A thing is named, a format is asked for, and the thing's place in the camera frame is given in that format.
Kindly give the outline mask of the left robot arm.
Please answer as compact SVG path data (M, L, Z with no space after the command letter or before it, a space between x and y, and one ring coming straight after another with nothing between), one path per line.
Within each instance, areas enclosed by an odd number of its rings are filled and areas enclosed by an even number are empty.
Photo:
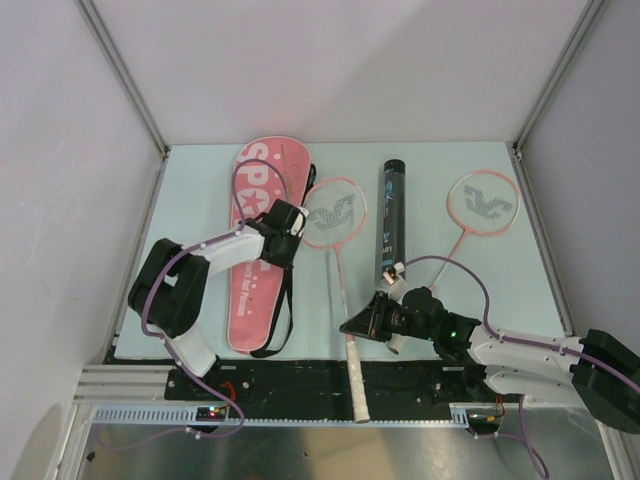
M214 397L222 376L212 367L218 356L197 324L209 275L241 263L262 260L283 271L275 297L271 339L283 303L293 306L293 261L309 211L277 199L268 212L240 221L238 227L190 247L157 241L128 294L128 306L141 318L147 336L160 339L187 374L187 387L201 399Z

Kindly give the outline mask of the pink badminton racket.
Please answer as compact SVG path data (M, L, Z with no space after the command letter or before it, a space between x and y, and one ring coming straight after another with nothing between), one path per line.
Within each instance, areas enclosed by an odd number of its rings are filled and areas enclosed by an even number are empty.
M314 249L332 250L336 259L344 317L349 319L342 249L362 230L368 207L362 189L347 177L333 177L316 184L305 197L308 211L303 241ZM361 361L355 337L345 333L346 368L356 424L368 423L370 413Z
M452 258L469 235L496 236L515 222L520 209L518 187L509 177L493 170L476 170L459 179L446 197L446 210L461 228L451 248Z

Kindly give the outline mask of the pink racket cover bag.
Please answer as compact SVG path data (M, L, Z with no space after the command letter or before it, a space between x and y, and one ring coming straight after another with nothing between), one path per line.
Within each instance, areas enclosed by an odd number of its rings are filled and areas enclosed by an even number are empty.
M287 136L254 140L238 153L232 174L231 225L255 219L276 199L300 206L316 176L308 148ZM259 259L263 238L242 227L235 238L228 317L229 346L256 359L281 352L293 330L293 271Z

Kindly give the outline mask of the black shuttlecock tube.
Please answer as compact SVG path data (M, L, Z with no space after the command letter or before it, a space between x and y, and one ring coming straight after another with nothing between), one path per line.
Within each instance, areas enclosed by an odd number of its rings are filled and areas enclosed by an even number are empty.
M396 263L406 259L406 164L400 159L383 165L380 200L379 280Z

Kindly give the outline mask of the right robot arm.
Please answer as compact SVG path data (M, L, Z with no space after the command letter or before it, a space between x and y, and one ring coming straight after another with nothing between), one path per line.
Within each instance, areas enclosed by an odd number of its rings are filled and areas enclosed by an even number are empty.
M426 287L402 296L378 291L341 332L376 342L394 335L427 340L438 356L463 369L464 393L529 395L585 407L616 430L639 431L639 356L611 334L517 337L490 333L479 320L447 310Z

